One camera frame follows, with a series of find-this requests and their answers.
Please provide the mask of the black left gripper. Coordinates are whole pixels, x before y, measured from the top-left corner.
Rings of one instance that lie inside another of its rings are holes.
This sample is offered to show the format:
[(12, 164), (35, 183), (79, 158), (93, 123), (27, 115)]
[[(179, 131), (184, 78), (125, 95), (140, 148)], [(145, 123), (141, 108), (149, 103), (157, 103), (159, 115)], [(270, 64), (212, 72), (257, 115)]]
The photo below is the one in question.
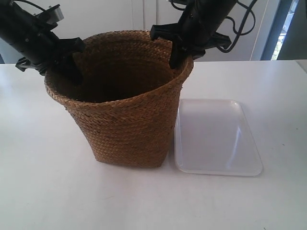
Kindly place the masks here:
[(53, 29), (58, 26), (38, 19), (15, 0), (0, 2), (0, 37), (23, 57), (15, 64), (21, 71), (35, 69), (44, 75), (49, 69), (58, 71), (73, 84), (81, 84), (83, 76), (73, 54), (83, 52), (81, 38), (60, 39)]

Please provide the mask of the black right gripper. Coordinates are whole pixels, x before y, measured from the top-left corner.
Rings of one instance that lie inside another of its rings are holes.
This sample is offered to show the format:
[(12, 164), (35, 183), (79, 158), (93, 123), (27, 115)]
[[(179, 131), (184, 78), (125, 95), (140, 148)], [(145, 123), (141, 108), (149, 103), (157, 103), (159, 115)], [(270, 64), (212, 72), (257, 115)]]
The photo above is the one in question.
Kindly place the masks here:
[(150, 37), (172, 42), (169, 66), (176, 69), (190, 55), (202, 57), (206, 49), (230, 47), (230, 38), (217, 32), (230, 11), (229, 0), (191, 0), (177, 23), (153, 25)]

